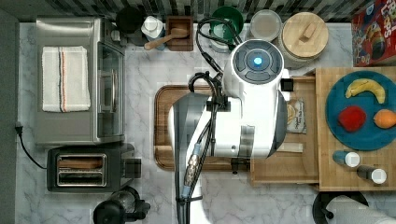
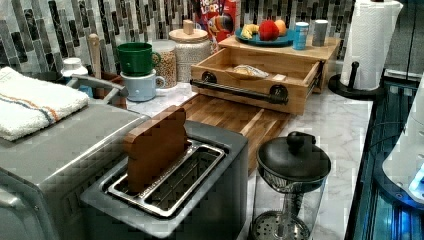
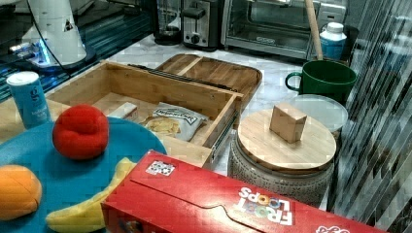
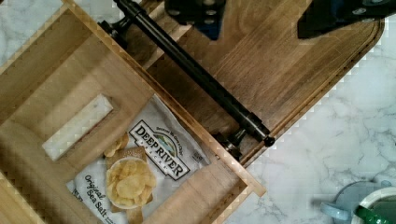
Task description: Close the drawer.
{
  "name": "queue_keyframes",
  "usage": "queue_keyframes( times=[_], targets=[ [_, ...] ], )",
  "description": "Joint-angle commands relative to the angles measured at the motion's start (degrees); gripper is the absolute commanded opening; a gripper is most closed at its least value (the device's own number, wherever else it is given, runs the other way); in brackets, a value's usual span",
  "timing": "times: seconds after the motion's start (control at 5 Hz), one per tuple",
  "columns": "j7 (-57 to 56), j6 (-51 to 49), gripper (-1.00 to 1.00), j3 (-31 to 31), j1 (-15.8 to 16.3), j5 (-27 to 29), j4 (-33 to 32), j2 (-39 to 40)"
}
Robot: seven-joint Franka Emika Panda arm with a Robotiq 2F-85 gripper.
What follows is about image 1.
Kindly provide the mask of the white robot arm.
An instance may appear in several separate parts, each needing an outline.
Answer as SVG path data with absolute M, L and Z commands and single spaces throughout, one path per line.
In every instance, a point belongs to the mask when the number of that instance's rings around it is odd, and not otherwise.
M 279 49 L 251 39 L 231 52 L 215 77 L 200 72 L 190 78 L 190 92 L 168 115 L 178 224 L 208 224 L 198 186 L 207 156 L 268 158 L 282 145 L 290 99 L 282 83 L 288 77 Z

